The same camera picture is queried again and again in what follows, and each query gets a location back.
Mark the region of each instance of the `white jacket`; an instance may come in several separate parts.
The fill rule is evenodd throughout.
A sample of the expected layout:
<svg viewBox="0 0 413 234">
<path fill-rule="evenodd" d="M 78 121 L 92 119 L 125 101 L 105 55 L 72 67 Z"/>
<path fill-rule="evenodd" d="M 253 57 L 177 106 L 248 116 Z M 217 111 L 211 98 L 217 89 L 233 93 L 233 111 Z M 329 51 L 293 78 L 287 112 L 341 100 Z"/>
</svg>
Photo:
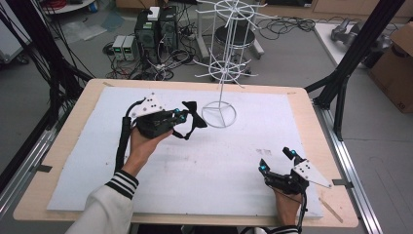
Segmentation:
<svg viewBox="0 0 413 234">
<path fill-rule="evenodd" d="M 131 199 L 138 185 L 137 179 L 124 171 L 114 174 L 89 195 L 85 210 L 66 234 L 127 234 L 133 214 Z M 298 233 L 296 226 L 277 229 L 275 234 Z"/>
</svg>

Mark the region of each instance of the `table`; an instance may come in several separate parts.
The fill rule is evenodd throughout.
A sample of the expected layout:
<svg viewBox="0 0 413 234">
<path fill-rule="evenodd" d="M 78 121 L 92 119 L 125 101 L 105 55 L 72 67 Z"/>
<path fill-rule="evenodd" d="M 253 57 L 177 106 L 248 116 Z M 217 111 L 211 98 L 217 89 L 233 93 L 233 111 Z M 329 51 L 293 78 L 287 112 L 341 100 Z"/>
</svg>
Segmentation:
<svg viewBox="0 0 413 234">
<path fill-rule="evenodd" d="M 347 46 L 343 44 L 341 41 L 332 41 L 331 40 L 331 31 L 336 28 L 339 23 L 331 24 L 331 23 L 317 23 L 316 24 L 316 35 L 322 42 L 322 45 L 328 52 L 328 55 L 331 57 L 332 61 L 334 61 L 335 65 L 338 65 L 343 59 L 344 54 L 349 49 Z M 350 32 L 354 24 L 349 24 L 347 26 L 347 33 Z M 365 69 L 367 68 L 362 63 L 359 63 L 357 68 Z"/>
<path fill-rule="evenodd" d="M 56 184 L 67 156 L 76 144 L 76 140 L 85 126 L 101 91 L 107 86 L 137 87 L 148 89 L 199 90 L 216 91 L 216 84 L 125 81 L 94 79 L 89 82 L 85 91 L 73 108 L 66 123 L 51 147 L 43 165 L 53 167 L 48 173 L 38 172 L 14 212 L 17 220 L 61 221 L 76 220 L 78 212 L 47 211 L 48 203 L 56 188 Z M 303 148 L 307 158 L 315 164 L 328 179 L 341 178 L 327 145 L 327 141 L 319 125 L 319 121 L 304 89 L 288 87 L 227 85 L 231 92 L 250 92 L 267 94 L 286 94 L 300 132 Z M 344 186 L 333 186 L 328 189 L 317 187 L 319 200 L 324 213 L 320 219 L 305 219 L 305 226 L 355 227 L 357 216 Z M 276 226 L 275 217 L 235 216 L 235 215 L 180 215 L 180 214 L 133 214 L 135 223 L 172 223 L 203 225 L 239 225 L 239 226 Z"/>
</svg>

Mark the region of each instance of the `gray floor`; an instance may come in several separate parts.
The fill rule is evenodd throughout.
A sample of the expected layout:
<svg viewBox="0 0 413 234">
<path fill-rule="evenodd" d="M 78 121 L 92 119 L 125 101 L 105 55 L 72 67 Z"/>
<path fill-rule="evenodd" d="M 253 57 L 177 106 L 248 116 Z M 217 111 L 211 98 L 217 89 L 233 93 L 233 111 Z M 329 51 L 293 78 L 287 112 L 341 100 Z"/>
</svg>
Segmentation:
<svg viewBox="0 0 413 234">
<path fill-rule="evenodd" d="M 86 24 L 94 25 L 101 24 L 107 16 L 107 11 L 93 15 L 78 11 L 62 16 L 62 21 L 88 19 Z M 110 71 L 110 62 L 101 49 L 116 35 L 133 33 L 133 28 L 134 21 L 125 20 L 122 27 L 113 32 L 103 33 L 91 41 L 75 42 L 70 47 L 96 77 L 104 77 Z M 293 29 L 276 41 L 257 38 L 265 55 L 260 60 L 247 56 L 252 59 L 252 73 L 259 76 L 241 78 L 242 84 L 306 87 L 334 69 L 315 32 Z M 209 78 L 194 76 L 206 72 L 197 65 L 182 66 L 173 72 L 171 82 L 209 82 Z M 310 97 L 314 98 L 318 93 L 313 92 Z M 48 99 L 48 86 L 32 63 L 11 64 L 0 70 L 0 172 L 43 116 Z M 400 113 L 368 77 L 365 69 L 356 70 L 348 85 L 343 138 L 384 233 L 410 233 L 413 229 L 413 202 L 409 199 L 413 197 L 413 185 L 409 180 L 413 168 L 413 115 Z M 0 220 L 0 233 L 64 233 L 70 225 L 67 222 L 13 220 L 13 209 L 18 200 L 19 197 Z M 365 231 L 361 224 L 352 229 L 304 228 L 304 233 L 332 232 Z"/>
</svg>

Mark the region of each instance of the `hand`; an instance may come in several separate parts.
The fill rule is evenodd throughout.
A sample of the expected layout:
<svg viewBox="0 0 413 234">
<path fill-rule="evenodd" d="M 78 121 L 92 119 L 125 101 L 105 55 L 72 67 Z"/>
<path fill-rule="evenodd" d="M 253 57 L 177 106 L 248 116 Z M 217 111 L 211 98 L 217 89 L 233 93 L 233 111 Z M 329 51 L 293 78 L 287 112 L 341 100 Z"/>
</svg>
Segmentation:
<svg viewBox="0 0 413 234">
<path fill-rule="evenodd" d="M 274 188 L 277 199 L 277 212 L 282 225 L 296 225 L 295 218 L 302 202 L 302 195 L 286 195 L 281 190 Z"/>
<path fill-rule="evenodd" d="M 122 170 L 131 176 L 136 176 L 148 162 L 149 156 L 155 151 L 158 143 L 169 137 L 172 132 L 173 130 L 170 130 L 158 137 L 148 139 L 142 136 L 137 128 L 133 128 L 131 130 L 131 153 Z"/>
</svg>

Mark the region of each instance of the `black and white striped cuff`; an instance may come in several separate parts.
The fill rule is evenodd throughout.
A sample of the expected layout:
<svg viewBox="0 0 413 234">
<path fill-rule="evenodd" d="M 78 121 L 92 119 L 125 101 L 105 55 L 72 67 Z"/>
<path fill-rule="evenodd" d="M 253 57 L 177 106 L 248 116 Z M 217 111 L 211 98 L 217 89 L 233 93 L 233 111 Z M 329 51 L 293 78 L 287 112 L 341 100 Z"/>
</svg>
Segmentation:
<svg viewBox="0 0 413 234">
<path fill-rule="evenodd" d="M 125 197 L 132 199 L 134 191 L 136 191 L 139 182 L 135 177 L 125 173 L 124 171 L 120 170 L 117 171 L 112 179 L 107 182 L 105 185 L 115 189 L 120 194 L 124 195 Z"/>
<path fill-rule="evenodd" d="M 273 234 L 295 234 L 298 233 L 297 226 L 295 225 L 287 225 L 281 226 L 271 231 Z"/>
</svg>

